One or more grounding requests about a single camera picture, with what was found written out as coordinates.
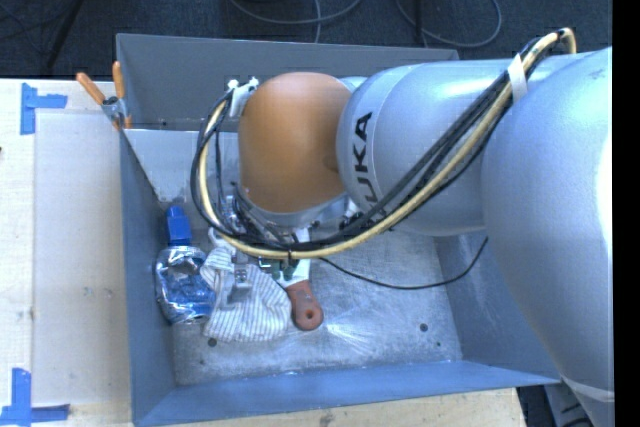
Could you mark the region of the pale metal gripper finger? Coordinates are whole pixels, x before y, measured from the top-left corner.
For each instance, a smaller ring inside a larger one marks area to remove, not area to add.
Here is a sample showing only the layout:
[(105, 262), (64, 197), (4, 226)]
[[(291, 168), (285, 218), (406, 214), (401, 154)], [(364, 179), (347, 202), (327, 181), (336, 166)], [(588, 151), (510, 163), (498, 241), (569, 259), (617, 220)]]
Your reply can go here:
[(226, 308), (234, 309), (242, 304), (250, 295), (250, 281), (245, 268), (234, 270), (228, 278), (226, 292)]

